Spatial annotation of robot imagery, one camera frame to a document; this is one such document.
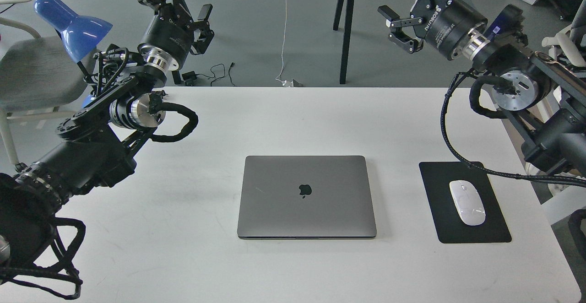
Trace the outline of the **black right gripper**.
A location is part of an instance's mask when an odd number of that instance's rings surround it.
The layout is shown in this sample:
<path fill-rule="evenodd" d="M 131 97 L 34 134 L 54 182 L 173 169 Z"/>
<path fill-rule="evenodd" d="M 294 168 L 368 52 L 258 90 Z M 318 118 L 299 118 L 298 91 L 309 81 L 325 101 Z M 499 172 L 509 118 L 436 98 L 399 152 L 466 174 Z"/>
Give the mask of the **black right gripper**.
<path fill-rule="evenodd" d="M 462 53 L 471 30 L 481 30 L 488 20 L 462 0 L 416 0 L 410 17 L 401 18 L 387 5 L 378 12 L 390 29 L 388 38 L 409 54 L 427 43 L 442 56 L 452 60 Z"/>

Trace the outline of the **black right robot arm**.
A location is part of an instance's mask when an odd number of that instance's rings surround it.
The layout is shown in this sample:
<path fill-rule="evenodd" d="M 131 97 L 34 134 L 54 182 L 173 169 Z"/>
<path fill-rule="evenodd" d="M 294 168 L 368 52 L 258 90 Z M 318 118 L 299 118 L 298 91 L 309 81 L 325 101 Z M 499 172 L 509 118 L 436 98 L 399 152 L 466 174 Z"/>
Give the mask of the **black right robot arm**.
<path fill-rule="evenodd" d="M 442 137 L 459 161 L 472 165 L 449 141 L 446 113 L 456 88 L 473 78 L 472 111 L 510 121 L 522 138 L 526 174 L 477 169 L 547 185 L 548 212 L 565 193 L 585 192 L 585 59 L 574 39 L 577 28 L 545 38 L 543 45 L 551 49 L 543 53 L 529 48 L 515 5 L 492 23 L 463 0 L 415 0 L 405 18 L 387 5 L 378 12 L 386 19 L 388 39 L 402 50 L 413 54 L 429 45 L 445 59 L 471 61 L 470 70 L 454 76 L 441 109 Z"/>

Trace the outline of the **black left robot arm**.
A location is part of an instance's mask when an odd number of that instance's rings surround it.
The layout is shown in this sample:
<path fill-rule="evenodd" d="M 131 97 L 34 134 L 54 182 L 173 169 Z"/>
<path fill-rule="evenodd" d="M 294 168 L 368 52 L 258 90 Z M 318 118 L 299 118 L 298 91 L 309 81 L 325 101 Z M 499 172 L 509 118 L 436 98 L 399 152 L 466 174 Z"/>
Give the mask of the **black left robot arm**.
<path fill-rule="evenodd" d="M 73 258 L 86 234 L 84 222 L 56 213 L 71 197 L 113 187 L 135 172 L 134 155 L 151 140 L 186 138 L 197 114 L 165 102 L 167 73 L 189 54 L 203 54 L 214 32 L 205 4 L 193 19 L 185 0 L 138 0 L 153 9 L 137 51 L 111 45 L 97 51 L 112 25 L 81 16 L 61 0 L 35 0 L 35 11 L 64 39 L 75 62 L 92 55 L 97 74 L 86 74 L 92 100 L 56 128 L 61 143 L 31 165 L 1 175 L 1 282 L 33 287 L 73 300 L 82 279 Z"/>

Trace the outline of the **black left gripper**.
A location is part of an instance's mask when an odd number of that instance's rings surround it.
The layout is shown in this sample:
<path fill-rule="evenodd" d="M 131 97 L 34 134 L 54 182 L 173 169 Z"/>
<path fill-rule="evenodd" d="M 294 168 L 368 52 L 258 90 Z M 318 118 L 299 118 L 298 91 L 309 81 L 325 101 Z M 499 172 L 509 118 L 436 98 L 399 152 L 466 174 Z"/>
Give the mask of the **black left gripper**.
<path fill-rule="evenodd" d="M 165 51 L 175 61 L 185 61 L 189 53 L 204 54 L 214 38 L 209 17 L 212 4 L 204 4 L 196 20 L 189 13 L 176 14 L 173 0 L 137 0 L 141 5 L 159 11 L 149 24 L 138 51 L 142 54 L 152 48 Z"/>

